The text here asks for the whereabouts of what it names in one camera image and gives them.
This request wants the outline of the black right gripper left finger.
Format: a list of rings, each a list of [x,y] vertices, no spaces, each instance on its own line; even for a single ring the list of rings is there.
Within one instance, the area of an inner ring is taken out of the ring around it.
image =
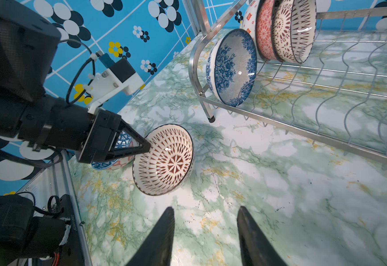
[[[168,207],[126,265],[170,266],[174,232],[174,209]]]

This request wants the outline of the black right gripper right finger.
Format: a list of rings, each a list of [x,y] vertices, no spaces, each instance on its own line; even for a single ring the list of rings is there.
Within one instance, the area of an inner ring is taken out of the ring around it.
[[[287,266],[244,206],[238,211],[237,227],[243,266]]]

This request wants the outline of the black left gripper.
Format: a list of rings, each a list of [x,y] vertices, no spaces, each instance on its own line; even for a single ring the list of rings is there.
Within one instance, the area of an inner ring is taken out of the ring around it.
[[[121,116],[98,109],[93,115],[92,126],[81,148],[75,152],[78,162],[91,164],[104,162],[116,157],[114,154],[116,141],[120,136],[130,137],[133,146],[118,148],[118,156],[133,156],[150,151],[151,144],[136,132]]]

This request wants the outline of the blue floral white bowl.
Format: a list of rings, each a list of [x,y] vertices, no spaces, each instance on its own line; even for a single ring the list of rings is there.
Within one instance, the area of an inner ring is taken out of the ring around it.
[[[257,51],[250,34],[234,29],[213,46],[206,65],[211,92],[223,104],[237,107],[251,93],[257,74]]]

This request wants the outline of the black leaf patterned bowl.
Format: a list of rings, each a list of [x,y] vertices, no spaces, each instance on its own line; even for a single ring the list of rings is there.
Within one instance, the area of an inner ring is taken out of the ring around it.
[[[255,26],[256,43],[260,56],[267,61],[282,61],[273,41],[273,24],[275,14],[281,1],[260,1]]]

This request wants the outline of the red striped white bowl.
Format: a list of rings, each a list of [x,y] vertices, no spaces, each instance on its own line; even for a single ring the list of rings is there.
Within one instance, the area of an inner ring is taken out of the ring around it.
[[[280,1],[273,22],[274,48],[281,60],[304,63],[312,50],[316,33],[316,1]]]

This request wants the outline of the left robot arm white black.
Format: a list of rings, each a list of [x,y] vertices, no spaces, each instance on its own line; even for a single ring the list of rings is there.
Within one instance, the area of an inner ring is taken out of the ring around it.
[[[118,92],[132,94],[143,83],[125,58],[115,62],[107,54],[90,53],[86,64],[101,61],[106,71],[90,77],[93,101],[86,108],[45,92],[60,42],[61,33],[39,14],[16,1],[0,1],[0,136],[26,141],[35,152],[73,150],[85,164],[148,152],[150,143],[120,115],[101,109]],[[1,146],[0,159],[48,168]],[[38,208],[32,193],[0,196],[0,266],[21,258],[47,259],[52,266],[84,262],[70,197],[51,196],[48,205],[57,209]]]

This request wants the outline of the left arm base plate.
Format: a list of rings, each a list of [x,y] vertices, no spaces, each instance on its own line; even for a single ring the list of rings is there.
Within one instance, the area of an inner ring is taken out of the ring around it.
[[[51,218],[64,222],[63,236],[58,239],[59,246],[50,256],[39,259],[39,266],[84,266],[86,255],[81,244],[81,229],[71,196],[51,196],[47,203]]]

